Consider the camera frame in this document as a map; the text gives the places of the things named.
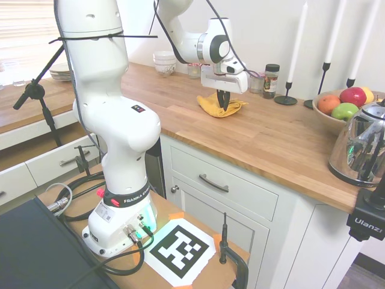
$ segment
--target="yellow cloth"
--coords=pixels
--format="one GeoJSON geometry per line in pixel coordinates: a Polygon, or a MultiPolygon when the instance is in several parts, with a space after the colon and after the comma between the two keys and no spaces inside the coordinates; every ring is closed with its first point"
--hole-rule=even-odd
{"type": "Polygon", "coordinates": [[[197,100],[199,105],[203,108],[203,110],[214,117],[231,116],[232,114],[235,114],[238,110],[240,110],[243,105],[248,104],[247,102],[244,102],[244,101],[231,99],[229,101],[229,106],[225,111],[223,108],[219,106],[216,93],[208,96],[207,98],[204,98],[203,96],[198,95],[197,100]]]}

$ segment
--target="orange tape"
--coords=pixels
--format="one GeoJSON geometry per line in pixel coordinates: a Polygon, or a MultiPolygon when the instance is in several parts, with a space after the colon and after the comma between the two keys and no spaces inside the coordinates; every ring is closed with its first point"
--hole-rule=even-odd
{"type": "Polygon", "coordinates": [[[173,289],[193,289],[192,285],[173,287],[173,289]]]}
{"type": "Polygon", "coordinates": [[[185,217],[185,212],[179,212],[174,214],[168,214],[169,220],[183,219],[185,217]]]}
{"type": "MultiPolygon", "coordinates": [[[[131,247],[131,251],[135,251],[135,250],[138,250],[138,249],[139,249],[139,248],[138,248],[138,246],[136,246],[136,245],[133,245],[133,246],[131,247]]],[[[134,261],[135,266],[138,265],[138,264],[139,264],[139,259],[140,259],[140,253],[138,252],[138,253],[132,254],[132,259],[133,259],[133,261],[134,261]]]]}
{"type": "Polygon", "coordinates": [[[222,235],[214,234],[212,238],[214,239],[215,250],[217,250],[217,252],[220,252],[219,242],[222,240],[222,235]]]}

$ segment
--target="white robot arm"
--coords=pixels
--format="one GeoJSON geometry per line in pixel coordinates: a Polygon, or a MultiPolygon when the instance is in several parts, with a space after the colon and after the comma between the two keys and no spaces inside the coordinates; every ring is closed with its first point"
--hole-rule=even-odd
{"type": "MultiPolygon", "coordinates": [[[[203,34],[183,31],[177,17],[192,1],[161,0],[158,19],[179,61],[210,64],[202,71],[202,84],[217,89],[226,109],[230,92],[246,91],[247,77],[233,57],[218,19],[210,19],[209,29],[203,34]]],[[[161,123],[154,111],[124,97],[120,89],[122,75],[128,69],[125,41],[105,37],[123,32],[116,1],[54,0],[54,4],[76,80],[73,111],[85,128],[100,135],[108,147],[102,160],[105,194],[90,214],[82,235],[94,253],[111,257],[133,244],[128,235],[135,231],[147,235],[141,229],[142,222],[151,231],[156,230],[156,210],[151,203],[144,156],[159,138],[161,123]]],[[[223,22],[231,35],[230,20],[223,22]]]]}
{"type": "MultiPolygon", "coordinates": [[[[181,63],[210,64],[202,67],[201,82],[203,86],[217,89],[220,105],[220,95],[227,96],[228,104],[230,92],[244,93],[247,90],[247,74],[234,57],[219,19],[210,19],[205,33],[186,32],[178,16],[190,7],[193,0],[155,0],[155,9],[157,1],[158,11],[155,13],[176,58],[181,63]]],[[[230,19],[222,18],[222,21],[231,40],[230,19]]]]}

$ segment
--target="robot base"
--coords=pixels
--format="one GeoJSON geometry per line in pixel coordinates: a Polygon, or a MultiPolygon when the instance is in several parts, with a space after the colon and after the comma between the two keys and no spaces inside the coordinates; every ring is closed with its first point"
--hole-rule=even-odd
{"type": "Polygon", "coordinates": [[[127,237],[126,240],[123,240],[122,242],[120,242],[115,247],[103,248],[102,246],[99,246],[97,242],[95,242],[93,240],[93,238],[90,234],[90,229],[88,228],[88,226],[83,229],[82,237],[83,237],[85,244],[87,245],[88,248],[91,249],[92,252],[94,252],[95,254],[98,254],[99,256],[102,256],[104,258],[113,257],[113,256],[119,254],[120,252],[123,252],[124,250],[130,248],[133,245],[133,242],[131,241],[131,239],[127,237]]]}
{"type": "Polygon", "coordinates": [[[124,232],[124,228],[132,226],[141,238],[148,236],[139,226],[143,222],[156,231],[156,208],[151,204],[150,195],[138,204],[127,208],[106,206],[103,200],[88,218],[88,226],[82,231],[82,238],[88,248],[95,254],[110,258],[133,245],[132,240],[124,232]]]}

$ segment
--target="electric kettle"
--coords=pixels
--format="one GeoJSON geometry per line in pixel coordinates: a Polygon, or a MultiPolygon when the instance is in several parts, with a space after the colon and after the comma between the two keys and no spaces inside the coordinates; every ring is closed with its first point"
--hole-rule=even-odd
{"type": "Polygon", "coordinates": [[[329,158],[339,179],[376,187],[385,172],[385,100],[364,105],[340,132],[329,158]]]}

